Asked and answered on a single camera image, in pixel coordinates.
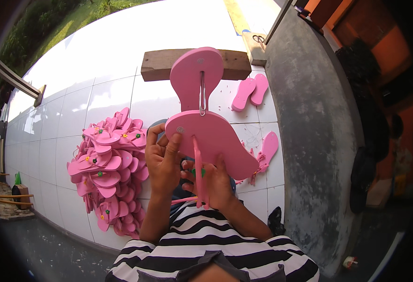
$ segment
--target striped shirt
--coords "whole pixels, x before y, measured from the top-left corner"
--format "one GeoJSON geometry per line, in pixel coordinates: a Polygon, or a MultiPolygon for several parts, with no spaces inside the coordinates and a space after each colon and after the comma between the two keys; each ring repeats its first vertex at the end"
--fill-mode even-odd
{"type": "Polygon", "coordinates": [[[106,281],[187,281],[189,273],[205,267],[206,261],[229,266],[222,267],[226,271],[234,268],[234,276],[242,281],[319,279],[316,263],[289,237],[243,237],[219,211],[186,202],[170,217],[170,230],[158,246],[127,242],[106,281]]]}

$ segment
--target person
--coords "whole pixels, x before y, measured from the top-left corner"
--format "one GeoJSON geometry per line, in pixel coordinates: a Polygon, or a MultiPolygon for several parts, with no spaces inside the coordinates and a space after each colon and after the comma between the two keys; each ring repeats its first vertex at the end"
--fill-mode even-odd
{"type": "MultiPolygon", "coordinates": [[[[147,133],[146,162],[151,196],[140,239],[127,242],[106,276],[112,281],[318,281],[319,269],[287,236],[268,226],[232,193],[222,155],[204,163],[210,207],[185,202],[170,215],[180,179],[194,182],[193,161],[178,151],[181,134],[161,135],[164,123],[147,133]]],[[[196,186],[182,189],[196,194],[196,186]]]]}

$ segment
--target green bag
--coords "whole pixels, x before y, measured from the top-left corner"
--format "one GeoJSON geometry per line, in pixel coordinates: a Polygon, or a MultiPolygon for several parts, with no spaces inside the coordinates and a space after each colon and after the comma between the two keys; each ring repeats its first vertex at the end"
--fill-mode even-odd
{"type": "Polygon", "coordinates": [[[15,174],[15,185],[21,184],[20,172],[15,174]]]}

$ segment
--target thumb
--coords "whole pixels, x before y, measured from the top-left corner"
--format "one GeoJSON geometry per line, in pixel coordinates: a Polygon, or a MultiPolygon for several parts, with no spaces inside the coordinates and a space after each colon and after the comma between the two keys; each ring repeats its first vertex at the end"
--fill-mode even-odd
{"type": "Polygon", "coordinates": [[[169,140],[166,146],[166,153],[164,154],[164,161],[173,163],[177,158],[178,149],[180,147],[182,135],[175,133],[169,140]]]}
{"type": "Polygon", "coordinates": [[[221,173],[227,173],[226,163],[224,162],[224,155],[222,153],[216,157],[216,168],[221,173]]]}

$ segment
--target hand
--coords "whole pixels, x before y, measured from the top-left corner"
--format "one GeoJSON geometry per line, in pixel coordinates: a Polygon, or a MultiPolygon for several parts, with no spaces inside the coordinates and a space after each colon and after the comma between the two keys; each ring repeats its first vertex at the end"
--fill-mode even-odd
{"type": "Polygon", "coordinates": [[[152,195],[168,197],[180,182],[179,152],[181,134],[175,133],[170,141],[164,134],[158,140],[158,134],[164,132],[164,123],[153,126],[147,134],[146,163],[152,195]]]}
{"type": "MultiPolygon", "coordinates": [[[[183,161],[182,167],[185,170],[195,168],[193,161],[183,161]]],[[[235,199],[230,186],[230,177],[226,171],[224,157],[222,154],[219,154],[216,158],[216,166],[210,163],[203,163],[203,168],[205,170],[204,183],[206,184],[204,189],[208,191],[210,207],[221,211],[235,199]]],[[[182,189],[197,195],[197,185],[194,175],[189,171],[182,171],[181,178],[188,179],[194,183],[194,185],[185,183],[182,185],[182,189]]]]}

